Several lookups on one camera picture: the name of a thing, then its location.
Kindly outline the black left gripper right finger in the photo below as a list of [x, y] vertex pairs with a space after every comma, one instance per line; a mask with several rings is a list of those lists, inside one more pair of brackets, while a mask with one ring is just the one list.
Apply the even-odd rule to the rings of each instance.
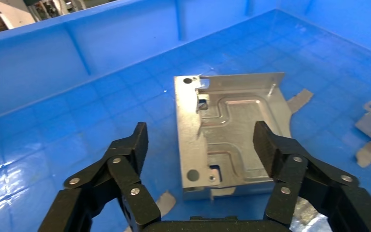
[[334, 232], [371, 232], [371, 195], [357, 178], [313, 157], [295, 139], [274, 134], [264, 121], [253, 146], [275, 182], [264, 218], [289, 227], [298, 198], [328, 219]]

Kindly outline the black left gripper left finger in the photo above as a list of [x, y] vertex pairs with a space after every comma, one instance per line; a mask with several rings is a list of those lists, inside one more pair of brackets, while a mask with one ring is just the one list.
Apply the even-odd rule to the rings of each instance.
[[100, 160], [64, 181], [39, 231], [88, 232], [113, 200], [134, 232], [160, 222], [161, 212], [140, 180], [147, 150], [147, 124], [139, 122], [132, 135], [112, 141]]

